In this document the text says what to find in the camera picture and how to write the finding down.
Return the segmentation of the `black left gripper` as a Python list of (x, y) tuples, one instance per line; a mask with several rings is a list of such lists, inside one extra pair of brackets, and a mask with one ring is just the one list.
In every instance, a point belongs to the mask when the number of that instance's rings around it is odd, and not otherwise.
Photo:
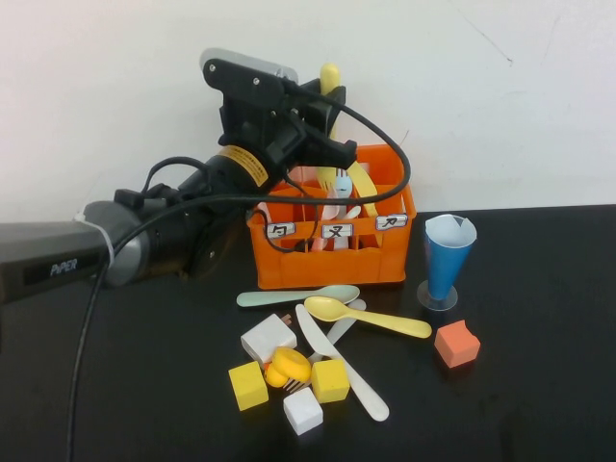
[[(320, 78), (301, 86), (345, 104), (347, 88), (325, 90)], [(351, 167), (357, 142), (334, 141), (315, 126), (334, 126), (340, 113), (330, 104), (279, 87), (237, 86), (220, 92), (222, 135), (218, 178), (281, 179), (295, 167)]]

